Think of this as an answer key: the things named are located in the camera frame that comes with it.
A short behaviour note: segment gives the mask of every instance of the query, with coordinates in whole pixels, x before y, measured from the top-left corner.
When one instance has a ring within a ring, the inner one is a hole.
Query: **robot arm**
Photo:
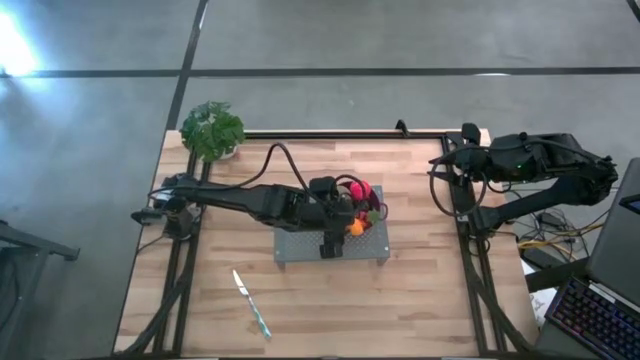
[[[462,137],[464,144],[430,162],[434,165],[429,172],[432,177],[458,186],[465,186],[470,181],[483,181],[484,191],[488,181],[511,183],[558,179],[547,190],[502,206],[490,208],[476,204],[464,213],[450,213],[456,216],[473,214],[475,228],[480,232],[490,232],[507,220],[559,204],[597,204],[609,195],[611,185],[618,179],[611,157],[600,158],[583,150],[570,134],[513,134],[496,138],[491,146],[483,147],[479,145],[477,126],[464,124]],[[453,165],[461,174],[438,172],[438,165]]]
[[[166,215],[167,235],[176,239],[191,235],[196,218],[189,211],[193,203],[244,212],[256,221],[289,232],[322,231],[323,258],[342,256],[345,229],[353,224],[356,212],[349,199],[339,196],[333,177],[312,179],[307,192],[279,184],[240,187],[201,182],[177,174],[163,181],[153,204],[156,212]],[[132,217],[141,222],[140,213]]]

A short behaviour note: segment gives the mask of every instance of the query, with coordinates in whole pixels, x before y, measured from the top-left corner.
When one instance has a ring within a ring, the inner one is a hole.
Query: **knife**
[[[264,337],[267,340],[271,339],[271,331],[269,331],[267,324],[265,324],[264,320],[262,319],[262,315],[260,315],[260,312],[258,311],[256,304],[253,303],[253,299],[251,298],[251,295],[249,295],[249,291],[244,286],[242,279],[240,279],[240,275],[238,275],[238,272],[235,269],[233,270],[233,279],[236,281],[236,285],[238,285],[238,290],[240,290],[240,294],[246,297],[247,300],[249,301],[249,305],[251,306],[253,315],[256,316],[256,320],[258,320],[258,325],[260,325],[260,330],[262,330],[262,335],[264,335]]]

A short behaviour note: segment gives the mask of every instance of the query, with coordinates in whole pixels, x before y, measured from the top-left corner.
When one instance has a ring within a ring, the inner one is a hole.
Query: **wooden table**
[[[483,133],[487,143],[488,133]],[[255,174],[272,142],[243,144],[233,159],[214,164],[210,180],[237,183]],[[271,228],[246,214],[209,207],[203,218],[183,356],[477,355],[454,221],[438,211],[428,189],[427,161],[442,153],[440,142],[283,142],[307,180],[347,173],[383,186],[390,208],[391,257],[382,267],[375,261],[326,261],[290,264],[281,272],[273,262]],[[164,177],[184,172],[187,158],[179,133],[168,132],[155,187]],[[278,150],[259,182],[299,186]],[[439,198],[451,207],[448,185],[436,184]],[[503,201],[502,195],[488,193],[483,204]],[[146,228],[141,244],[161,231],[161,226]],[[161,241],[137,257],[116,350],[126,348],[157,310],[169,249],[170,241]],[[494,237],[489,257],[500,305],[533,341],[537,328],[513,237]],[[262,336],[240,295],[232,269],[241,275],[271,329],[270,341]],[[489,317],[486,310],[483,313],[492,344]]]

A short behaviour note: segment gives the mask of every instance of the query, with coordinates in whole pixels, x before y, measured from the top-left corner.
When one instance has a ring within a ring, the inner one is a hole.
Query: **metal plate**
[[[374,185],[372,189],[380,201],[384,201],[382,187]],[[290,233],[274,229],[274,260],[279,263],[327,260],[320,257],[322,243],[320,231]],[[389,250],[387,224],[381,221],[361,236],[345,236],[343,256],[330,260],[387,259]]]

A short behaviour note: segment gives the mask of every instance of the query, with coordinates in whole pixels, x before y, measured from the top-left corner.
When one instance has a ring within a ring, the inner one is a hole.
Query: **grey floor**
[[[0,15],[35,70],[178,70],[198,3],[5,0]],[[193,60],[194,69],[617,66],[640,66],[640,22],[625,0],[211,0]],[[16,358],[110,353],[140,233],[129,214],[145,204],[177,83],[0,79],[0,218],[82,248],[75,263],[50,261]],[[206,100],[230,101],[250,129],[471,121],[493,136],[571,132],[621,174],[640,155],[640,75],[191,78],[178,126]],[[610,202],[563,209],[580,225]]]

